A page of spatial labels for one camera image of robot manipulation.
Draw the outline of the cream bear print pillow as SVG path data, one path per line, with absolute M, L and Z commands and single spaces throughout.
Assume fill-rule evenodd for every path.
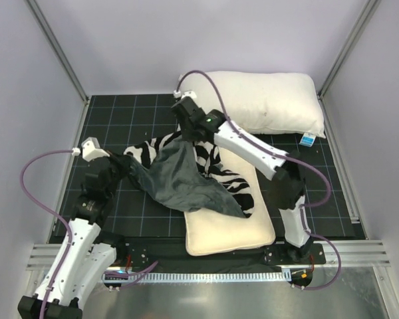
M 276 233 L 260 192 L 255 168 L 243 160 L 230 168 L 240 173 L 251 186 L 254 212 L 247 219 L 222 215 L 209 209 L 186 213 L 186 250 L 191 256 L 255 249 L 275 242 Z

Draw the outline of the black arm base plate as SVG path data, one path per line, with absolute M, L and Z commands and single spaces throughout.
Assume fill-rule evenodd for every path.
M 187 252 L 181 237 L 127 237 L 126 254 L 135 270 L 157 262 L 154 272 L 176 274 L 277 272 L 284 266 L 312 268 L 326 263 L 323 246 L 318 243 L 313 243 L 302 259 L 295 257 L 284 242 L 195 257 Z

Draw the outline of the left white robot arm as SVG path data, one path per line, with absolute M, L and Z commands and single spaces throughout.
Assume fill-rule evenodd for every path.
M 65 238 L 42 283 L 32 296 L 20 299 L 17 310 L 22 318 L 82 318 L 105 270 L 127 259 L 124 237 L 102 229 L 126 175 L 120 158 L 103 150 L 83 152 L 82 158 L 90 163 L 90 171 L 70 219 L 60 218 Z

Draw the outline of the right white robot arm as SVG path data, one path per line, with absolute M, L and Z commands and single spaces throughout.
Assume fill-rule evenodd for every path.
M 304 212 L 305 173 L 299 153 L 271 147 L 242 129 L 223 112 L 208 113 L 196 101 L 181 96 L 171 107 L 182 136 L 190 142 L 211 142 L 253 165 L 270 181 L 270 202 L 282 217 L 287 258 L 293 263 L 309 260 L 313 239 Z

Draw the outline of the zebra and grey pillowcase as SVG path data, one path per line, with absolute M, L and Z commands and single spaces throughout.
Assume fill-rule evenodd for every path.
M 222 163 L 212 143 L 188 142 L 174 132 L 127 147 L 123 158 L 131 182 L 169 209 L 238 218 L 254 212 L 249 183 Z

